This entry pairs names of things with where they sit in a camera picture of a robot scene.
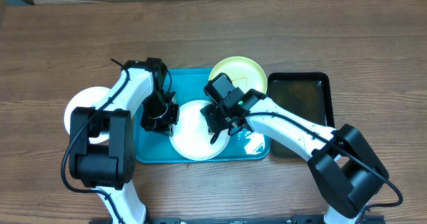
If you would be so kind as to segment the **white plate with ketchup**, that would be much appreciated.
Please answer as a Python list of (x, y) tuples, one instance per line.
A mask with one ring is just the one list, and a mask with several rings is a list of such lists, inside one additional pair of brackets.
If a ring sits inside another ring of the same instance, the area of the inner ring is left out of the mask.
[(193, 161), (206, 161), (218, 156), (227, 146), (230, 136), (223, 130), (214, 144), (213, 133), (208, 131), (207, 121), (201, 110), (211, 104), (206, 100), (195, 100), (179, 108), (179, 120), (173, 125), (169, 138), (173, 148), (183, 157)]

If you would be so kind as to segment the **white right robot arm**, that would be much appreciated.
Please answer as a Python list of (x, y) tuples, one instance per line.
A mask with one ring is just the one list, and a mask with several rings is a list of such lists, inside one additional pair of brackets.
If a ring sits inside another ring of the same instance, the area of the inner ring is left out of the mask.
[(243, 127), (278, 141), (304, 159), (329, 207), (325, 223), (357, 223), (389, 175), (361, 132), (307, 121), (254, 89), (204, 87), (213, 105), (202, 111), (215, 134)]

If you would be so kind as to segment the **white front plate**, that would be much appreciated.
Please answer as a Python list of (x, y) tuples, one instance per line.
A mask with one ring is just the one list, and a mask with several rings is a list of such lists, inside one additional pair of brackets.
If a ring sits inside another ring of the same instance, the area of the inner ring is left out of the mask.
[(100, 101), (105, 95), (110, 91), (108, 87), (90, 87), (80, 91), (76, 94), (70, 102), (68, 102), (64, 116), (63, 122), (65, 130), (70, 135), (70, 123), (71, 123), (71, 113), (76, 107), (91, 107), (96, 102)]

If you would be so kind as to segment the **yellow-green plate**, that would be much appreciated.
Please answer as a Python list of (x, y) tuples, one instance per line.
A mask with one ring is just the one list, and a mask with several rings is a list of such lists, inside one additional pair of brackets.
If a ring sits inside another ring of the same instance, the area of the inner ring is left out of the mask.
[(220, 73), (225, 73), (234, 87), (239, 87), (244, 93), (254, 89), (266, 94), (268, 80), (264, 70), (252, 59), (242, 56), (228, 57), (217, 63), (209, 74), (209, 81)]

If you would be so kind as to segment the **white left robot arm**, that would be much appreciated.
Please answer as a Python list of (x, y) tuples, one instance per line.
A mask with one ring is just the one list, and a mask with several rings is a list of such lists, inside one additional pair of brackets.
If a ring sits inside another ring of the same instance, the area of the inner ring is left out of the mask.
[(61, 179), (75, 193), (95, 193), (111, 215), (111, 223), (150, 223), (132, 178), (136, 152), (135, 112), (142, 107), (141, 127), (171, 136), (179, 119), (175, 92), (164, 90), (171, 74), (158, 58), (129, 60), (117, 83), (91, 107), (76, 107), (70, 118), (69, 146), (61, 163)]

